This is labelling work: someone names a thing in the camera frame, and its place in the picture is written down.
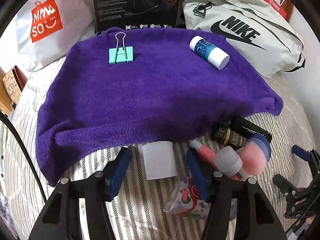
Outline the clear watermelon drink bottle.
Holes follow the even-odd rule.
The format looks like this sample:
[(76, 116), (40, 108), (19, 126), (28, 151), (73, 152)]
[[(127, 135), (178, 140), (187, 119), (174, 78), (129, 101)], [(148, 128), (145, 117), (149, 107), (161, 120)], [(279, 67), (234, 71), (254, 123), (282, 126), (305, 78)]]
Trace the clear watermelon drink bottle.
[(171, 215), (207, 220), (210, 204), (199, 195), (194, 180), (179, 176), (164, 206), (164, 212)]

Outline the small white tape roll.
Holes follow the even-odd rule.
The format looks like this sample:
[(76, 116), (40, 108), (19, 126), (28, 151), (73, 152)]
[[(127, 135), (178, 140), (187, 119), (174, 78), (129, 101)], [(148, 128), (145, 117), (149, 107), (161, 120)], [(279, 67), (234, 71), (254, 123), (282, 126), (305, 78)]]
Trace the small white tape roll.
[(142, 155), (147, 180), (178, 175), (172, 142), (156, 141), (145, 144), (142, 146)]

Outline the pink blue round case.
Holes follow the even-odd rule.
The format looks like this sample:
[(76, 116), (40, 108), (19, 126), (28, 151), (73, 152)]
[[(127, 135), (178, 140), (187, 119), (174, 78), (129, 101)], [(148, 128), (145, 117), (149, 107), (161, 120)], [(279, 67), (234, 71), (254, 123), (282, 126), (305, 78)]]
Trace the pink blue round case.
[(271, 157), (270, 143), (262, 135), (253, 134), (239, 152), (239, 157), (242, 159), (243, 169), (248, 174), (259, 175), (264, 171)]

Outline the black slim cosmetic box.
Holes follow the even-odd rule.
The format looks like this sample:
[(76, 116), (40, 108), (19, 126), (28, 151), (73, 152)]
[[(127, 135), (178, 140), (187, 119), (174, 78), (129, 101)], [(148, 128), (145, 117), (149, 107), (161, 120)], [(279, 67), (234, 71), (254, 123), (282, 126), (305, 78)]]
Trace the black slim cosmetic box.
[(248, 139), (253, 134), (259, 134), (265, 137), (269, 143), (271, 143), (272, 141), (272, 134), (270, 132), (240, 116), (232, 116), (227, 121), (225, 121), (225, 125), (232, 131), (239, 133), (246, 139)]

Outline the white blue hydrating balm jar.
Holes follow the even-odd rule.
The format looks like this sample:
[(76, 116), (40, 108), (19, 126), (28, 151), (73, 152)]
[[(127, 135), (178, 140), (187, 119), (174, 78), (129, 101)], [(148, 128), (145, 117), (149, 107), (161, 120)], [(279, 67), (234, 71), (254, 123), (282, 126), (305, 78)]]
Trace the white blue hydrating balm jar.
[(226, 52), (200, 36), (191, 39), (189, 48), (217, 70), (225, 68), (230, 59)]

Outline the teal binder clip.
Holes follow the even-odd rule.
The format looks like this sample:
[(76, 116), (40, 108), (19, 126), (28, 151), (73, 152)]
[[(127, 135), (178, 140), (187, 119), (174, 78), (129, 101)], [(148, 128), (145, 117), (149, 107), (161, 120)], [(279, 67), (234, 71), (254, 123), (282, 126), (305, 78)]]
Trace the teal binder clip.
[[(119, 45), (118, 36), (122, 36), (122, 40), (121, 40), (122, 46)], [(120, 31), (115, 34), (116, 47), (108, 50), (109, 64), (133, 62), (134, 60), (133, 46), (125, 46), (125, 37), (126, 37), (126, 34), (123, 31)]]

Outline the pink tube white cap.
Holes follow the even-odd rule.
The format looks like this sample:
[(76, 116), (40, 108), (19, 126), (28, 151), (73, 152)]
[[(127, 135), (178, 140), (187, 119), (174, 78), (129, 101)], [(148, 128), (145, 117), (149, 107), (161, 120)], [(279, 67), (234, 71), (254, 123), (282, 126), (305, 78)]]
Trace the pink tube white cap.
[(210, 148), (208, 148), (206, 145), (201, 144), (199, 141), (197, 140), (192, 140), (190, 142), (190, 146), (192, 148), (195, 148), (195, 150), (197, 151), (197, 153), (199, 154), (200, 158), (204, 161), (207, 161), (208, 163), (210, 163), (214, 168), (215, 165), (213, 164), (213, 160), (217, 154), (217, 152), (214, 152), (213, 150), (211, 150)]

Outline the dark gold-trimmed bottle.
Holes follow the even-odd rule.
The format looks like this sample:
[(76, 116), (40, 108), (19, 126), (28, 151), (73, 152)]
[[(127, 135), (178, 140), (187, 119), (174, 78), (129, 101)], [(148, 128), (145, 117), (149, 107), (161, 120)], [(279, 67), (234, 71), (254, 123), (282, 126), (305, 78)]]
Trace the dark gold-trimmed bottle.
[(231, 146), (235, 151), (244, 147), (247, 141), (242, 135), (221, 123), (212, 125), (211, 138), (223, 146)]

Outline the purple towel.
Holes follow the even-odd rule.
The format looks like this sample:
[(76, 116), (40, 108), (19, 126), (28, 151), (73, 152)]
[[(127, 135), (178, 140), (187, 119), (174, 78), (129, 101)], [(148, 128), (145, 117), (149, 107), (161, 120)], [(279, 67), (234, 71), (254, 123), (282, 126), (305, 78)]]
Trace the purple towel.
[[(73, 164), (116, 146), (204, 135), (233, 115), (279, 115), (283, 101), (251, 64), (217, 34), (187, 29), (126, 32), (134, 60), (109, 64), (116, 46), (110, 28), (69, 50), (40, 107), (36, 159), (50, 186)], [(189, 48), (200, 36), (222, 49), (222, 70)]]

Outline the white Nike bag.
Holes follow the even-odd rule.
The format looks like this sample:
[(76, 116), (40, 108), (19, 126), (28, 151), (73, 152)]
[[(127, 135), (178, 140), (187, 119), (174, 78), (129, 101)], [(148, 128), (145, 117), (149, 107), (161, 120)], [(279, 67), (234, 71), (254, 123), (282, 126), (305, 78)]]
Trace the white Nike bag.
[(305, 66), (302, 38), (263, 0), (184, 0), (188, 29), (222, 35), (263, 77)]

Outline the wooden furniture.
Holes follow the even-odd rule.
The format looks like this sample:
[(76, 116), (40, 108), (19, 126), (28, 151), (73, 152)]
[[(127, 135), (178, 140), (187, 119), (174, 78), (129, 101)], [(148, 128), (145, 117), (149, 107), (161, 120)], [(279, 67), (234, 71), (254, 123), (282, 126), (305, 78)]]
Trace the wooden furniture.
[(5, 115), (9, 116), (14, 109), (11, 106), (12, 100), (10, 99), (3, 84), (4, 76), (5, 71), (0, 68), (0, 109)]

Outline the brown patterned box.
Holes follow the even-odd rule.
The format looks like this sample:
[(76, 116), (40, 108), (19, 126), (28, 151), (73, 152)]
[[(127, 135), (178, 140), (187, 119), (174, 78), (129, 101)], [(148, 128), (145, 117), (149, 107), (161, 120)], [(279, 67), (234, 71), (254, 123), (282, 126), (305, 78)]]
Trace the brown patterned box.
[(20, 68), (14, 66), (4, 75), (2, 81), (11, 101), (18, 103), (28, 78)]

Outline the white Miniso shopping bag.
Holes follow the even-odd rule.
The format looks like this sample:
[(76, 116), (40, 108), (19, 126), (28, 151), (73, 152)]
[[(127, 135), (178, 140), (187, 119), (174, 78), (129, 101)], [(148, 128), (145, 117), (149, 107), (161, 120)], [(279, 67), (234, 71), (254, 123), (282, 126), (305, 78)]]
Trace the white Miniso shopping bag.
[(85, 0), (28, 0), (15, 19), (18, 66), (33, 72), (66, 55), (93, 20)]

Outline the black headset box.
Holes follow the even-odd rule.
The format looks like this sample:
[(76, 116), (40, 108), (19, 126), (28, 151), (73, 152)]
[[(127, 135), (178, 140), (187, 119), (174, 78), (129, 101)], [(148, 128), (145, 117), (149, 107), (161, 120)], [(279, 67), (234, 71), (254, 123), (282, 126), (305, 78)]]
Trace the black headset box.
[(181, 0), (93, 0), (97, 31), (176, 28)]

